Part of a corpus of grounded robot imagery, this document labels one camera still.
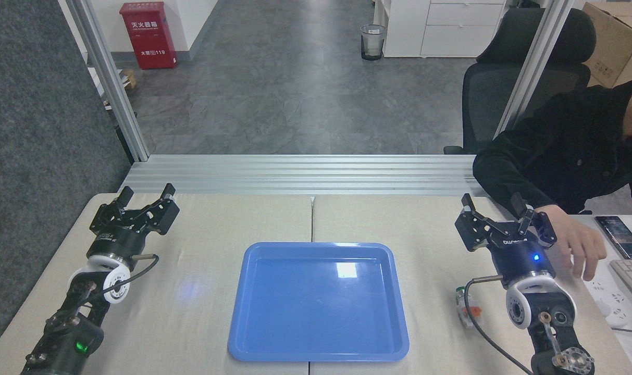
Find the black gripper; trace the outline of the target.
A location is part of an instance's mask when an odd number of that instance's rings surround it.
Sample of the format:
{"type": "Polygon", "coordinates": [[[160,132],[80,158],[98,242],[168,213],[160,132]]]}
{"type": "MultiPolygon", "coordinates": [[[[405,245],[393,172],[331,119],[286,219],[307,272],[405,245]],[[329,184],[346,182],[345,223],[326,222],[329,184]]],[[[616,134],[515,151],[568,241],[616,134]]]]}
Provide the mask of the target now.
{"type": "Polygon", "coordinates": [[[109,224],[119,226],[122,221],[125,207],[134,195],[133,190],[125,186],[116,199],[97,210],[90,224],[90,230],[97,235],[89,248],[89,258],[103,255],[122,262],[135,262],[132,256],[142,254],[147,233],[165,235],[175,222],[180,212],[173,199],[175,192],[175,186],[167,183],[159,199],[139,213],[131,214],[131,229],[105,229],[109,224]]]}
{"type": "MultiPolygon", "coordinates": [[[[455,221],[455,227],[469,252],[487,247],[493,235],[504,235],[500,223],[476,211],[470,194],[464,194],[461,202],[463,209],[455,221]]],[[[528,239],[502,240],[501,245],[490,244],[493,264],[498,275],[502,276],[501,283],[512,284],[541,272],[554,278],[556,272],[542,246],[553,245],[558,240],[549,217],[544,212],[536,212],[520,193],[512,195],[511,204],[518,216],[517,233],[527,238],[533,233],[541,245],[528,239]]]]}

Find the person's hand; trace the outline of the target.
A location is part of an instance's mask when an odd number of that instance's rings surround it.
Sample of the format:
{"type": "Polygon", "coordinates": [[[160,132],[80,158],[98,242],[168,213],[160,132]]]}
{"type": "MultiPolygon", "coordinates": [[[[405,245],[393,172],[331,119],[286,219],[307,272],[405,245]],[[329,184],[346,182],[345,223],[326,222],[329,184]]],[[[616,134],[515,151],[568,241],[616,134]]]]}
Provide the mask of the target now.
{"type": "Polygon", "coordinates": [[[557,238],[555,245],[564,266],[576,278],[593,280],[599,261],[607,257],[602,234],[580,223],[559,206],[543,206],[537,211],[547,214],[551,221],[557,238]]]}

